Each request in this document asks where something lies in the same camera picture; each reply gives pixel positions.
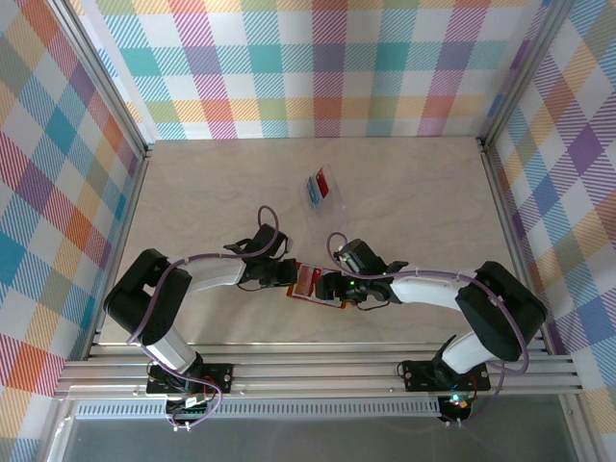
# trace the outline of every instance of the ventilation grille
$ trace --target ventilation grille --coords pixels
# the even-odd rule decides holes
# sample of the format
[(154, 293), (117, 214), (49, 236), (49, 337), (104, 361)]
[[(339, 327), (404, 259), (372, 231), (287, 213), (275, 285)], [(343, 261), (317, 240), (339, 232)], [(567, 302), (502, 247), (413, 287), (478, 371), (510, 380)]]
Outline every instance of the ventilation grille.
[(220, 417), (425, 416), (439, 412), (436, 399), (255, 399), (223, 402)]
[[(165, 415), (165, 402), (82, 401), (80, 419), (147, 419)], [(228, 399), (216, 418), (430, 417), (440, 415), (437, 398)]]
[(165, 415), (164, 400), (86, 400), (77, 407), (80, 419), (147, 419)]

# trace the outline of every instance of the red packet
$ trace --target red packet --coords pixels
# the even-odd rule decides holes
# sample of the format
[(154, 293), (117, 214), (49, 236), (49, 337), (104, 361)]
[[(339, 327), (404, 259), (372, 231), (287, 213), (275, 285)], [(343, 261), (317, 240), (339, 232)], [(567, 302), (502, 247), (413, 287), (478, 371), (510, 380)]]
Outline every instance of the red packet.
[(347, 305), (340, 300), (319, 300), (315, 296), (317, 281), (324, 274), (334, 272), (331, 269), (315, 267), (305, 263), (297, 262), (297, 283), (289, 287), (287, 296), (299, 300), (312, 301), (319, 305), (332, 306), (334, 308), (345, 308)]

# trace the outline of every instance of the plaid wallpaper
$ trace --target plaid wallpaper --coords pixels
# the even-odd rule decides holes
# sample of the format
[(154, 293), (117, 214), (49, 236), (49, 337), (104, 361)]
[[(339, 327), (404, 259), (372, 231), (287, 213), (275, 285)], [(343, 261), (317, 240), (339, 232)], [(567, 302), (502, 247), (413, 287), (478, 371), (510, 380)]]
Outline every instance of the plaid wallpaper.
[(477, 135), (541, 0), (73, 5), (152, 138), (225, 139)]
[(577, 0), (497, 147), (549, 328), (616, 460), (616, 0)]
[(79, 352), (138, 155), (44, 0), (0, 0), (0, 460)]
[(526, 59), (526, 56), (530, 49), (530, 45), (537, 37), (537, 34), (541, 29), (543, 21), (546, 18), (546, 14), (552, 6), (552, 3), (553, 0), (542, 0), (541, 6), (539, 7), (539, 10), (537, 11), (535, 17), (532, 19), (532, 23), (526, 31), (524, 40), (522, 40), (522, 44), (520, 45), (520, 48), (518, 48), (518, 52), (516, 53), (515, 58), (511, 62), (511, 66), (509, 67), (509, 70), (507, 71), (502, 81), (502, 84), (500, 85), (499, 92), (494, 98), (492, 106), (490, 106), (488, 115), (483, 121), (483, 125), (481, 126), (481, 130), (478, 134), (480, 138), (485, 138), (485, 136), (487, 135), (487, 132), (490, 129), (492, 122), (494, 121), (494, 117), (496, 116), (497, 111), (501, 108), (504, 97), (509, 93), (509, 90), (511, 90), (511, 87), (513, 86), (513, 83), (518, 76), (518, 71), (520, 70), (520, 67)]

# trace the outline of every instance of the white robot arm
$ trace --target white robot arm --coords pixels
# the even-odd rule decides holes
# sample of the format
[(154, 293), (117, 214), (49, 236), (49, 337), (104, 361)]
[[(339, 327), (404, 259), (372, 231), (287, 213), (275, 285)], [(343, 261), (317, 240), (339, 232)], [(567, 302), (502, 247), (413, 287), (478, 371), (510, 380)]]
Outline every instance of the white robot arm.
[[(429, 365), (427, 374), (434, 377), (431, 385), (438, 389), (468, 384), (466, 375), (490, 359), (518, 360), (546, 319), (541, 301), (495, 262), (484, 263), (476, 276), (420, 269), (400, 272), (406, 262), (386, 265), (359, 239), (330, 256), (344, 272), (322, 277), (317, 283), (318, 298), (360, 303), (371, 295), (380, 302), (421, 302), (462, 312), (472, 331), (453, 343), (449, 339)], [(498, 297), (509, 319), (489, 292)]]
[[(264, 224), (252, 240), (226, 247), (227, 251), (239, 254), (239, 258), (200, 259), (173, 268), (159, 288), (151, 316), (144, 322), (151, 299), (144, 286), (157, 286), (161, 274), (170, 266), (167, 257), (154, 249), (146, 250), (106, 298), (106, 311), (157, 361), (184, 376), (202, 377), (203, 359), (172, 327), (182, 300), (193, 292), (248, 280), (259, 280), (264, 288), (294, 284), (295, 260), (275, 258), (283, 243), (287, 250), (288, 238), (284, 234), (280, 233), (269, 252), (252, 258), (241, 256), (263, 248), (272, 239), (273, 231)], [(425, 391), (459, 389), (460, 384), (476, 375), (476, 367), (485, 369), (486, 361), (493, 358), (516, 361), (520, 357), (522, 346), (510, 323), (484, 292), (468, 284), (471, 277), (446, 280), (413, 271), (402, 275), (398, 272), (406, 262), (385, 265), (361, 240), (346, 244), (335, 255), (350, 268), (351, 274), (330, 272), (323, 276), (317, 283), (318, 298), (359, 303), (373, 296), (393, 303), (429, 303), (460, 311), (466, 317), (472, 331), (453, 343), (449, 339), (431, 362), (420, 365), (428, 367), (428, 375), (434, 377), (434, 383), (428, 384)], [(486, 262), (476, 274), (475, 279), (490, 286), (506, 305), (526, 342), (532, 339), (546, 317), (543, 304), (499, 264)], [(178, 394), (194, 393), (199, 387), (190, 381), (174, 383)]]

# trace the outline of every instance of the marble-patterned surface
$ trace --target marble-patterned surface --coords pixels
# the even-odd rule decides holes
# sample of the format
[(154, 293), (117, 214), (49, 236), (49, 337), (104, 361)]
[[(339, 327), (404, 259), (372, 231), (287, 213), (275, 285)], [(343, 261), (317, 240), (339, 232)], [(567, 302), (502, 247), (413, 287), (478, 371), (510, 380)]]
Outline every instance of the marble-patterned surface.
[[(347, 205), (344, 231), (386, 262), (467, 270), (492, 259), (511, 267), (472, 138), (159, 141), (120, 274), (149, 247), (192, 255), (252, 237), (261, 204), (276, 210), (281, 230), (294, 239), (290, 256), (328, 265), (324, 242), (312, 238), (299, 202), (299, 185), (324, 164)], [(175, 325), (197, 343), (442, 342), (468, 326), (460, 313), (432, 305), (363, 313), (285, 293), (219, 287), (193, 294)], [(101, 341), (127, 337), (106, 319)]]

